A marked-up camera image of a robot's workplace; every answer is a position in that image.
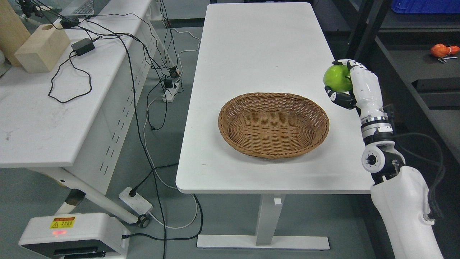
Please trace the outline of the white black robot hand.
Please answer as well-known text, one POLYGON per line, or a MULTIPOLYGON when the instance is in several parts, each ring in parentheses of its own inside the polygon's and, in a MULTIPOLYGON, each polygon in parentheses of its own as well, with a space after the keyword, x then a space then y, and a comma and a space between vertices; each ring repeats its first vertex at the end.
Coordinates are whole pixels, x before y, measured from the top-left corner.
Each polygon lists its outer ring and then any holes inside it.
POLYGON ((332 65, 346 65, 350 70, 352 90, 340 93, 325 86, 330 100, 346 109, 358 108, 362 126, 377 124, 379 131, 391 131, 392 126, 383 110, 383 98, 378 77, 363 64, 353 59, 340 59, 332 65))

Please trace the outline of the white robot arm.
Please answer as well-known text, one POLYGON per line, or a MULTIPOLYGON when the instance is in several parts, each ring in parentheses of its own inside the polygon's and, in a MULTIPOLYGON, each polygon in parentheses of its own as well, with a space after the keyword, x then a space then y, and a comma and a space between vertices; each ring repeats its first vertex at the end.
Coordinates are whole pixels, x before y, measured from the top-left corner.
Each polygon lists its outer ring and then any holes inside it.
POLYGON ((396 259, 442 259, 432 226, 439 218, 433 192, 421 173, 406 165, 395 149, 393 128, 385 116, 361 119, 366 143, 361 161, 372 174, 374 206, 384 221, 396 259))

